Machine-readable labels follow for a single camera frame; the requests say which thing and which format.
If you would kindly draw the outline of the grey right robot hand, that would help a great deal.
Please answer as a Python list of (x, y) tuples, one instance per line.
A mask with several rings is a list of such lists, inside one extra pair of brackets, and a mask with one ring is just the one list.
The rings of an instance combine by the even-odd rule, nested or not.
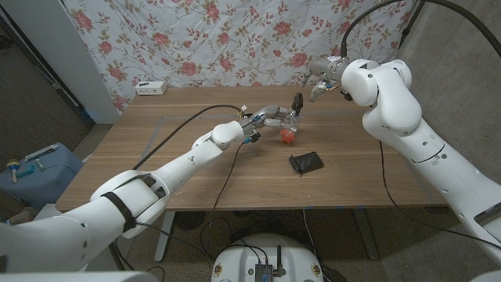
[(311, 90), (309, 101), (313, 103), (325, 92), (340, 87), (342, 74), (351, 62), (352, 60), (341, 56), (328, 56), (312, 61), (307, 66), (301, 81), (302, 86), (305, 86), (311, 76), (320, 79)]

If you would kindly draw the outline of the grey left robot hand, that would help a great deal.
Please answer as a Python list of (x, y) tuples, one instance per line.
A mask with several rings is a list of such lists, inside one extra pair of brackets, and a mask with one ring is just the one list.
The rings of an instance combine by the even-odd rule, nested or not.
[(248, 136), (259, 128), (281, 128), (296, 132), (301, 117), (293, 108), (271, 105), (260, 109), (253, 114), (247, 114), (241, 121), (243, 134)]

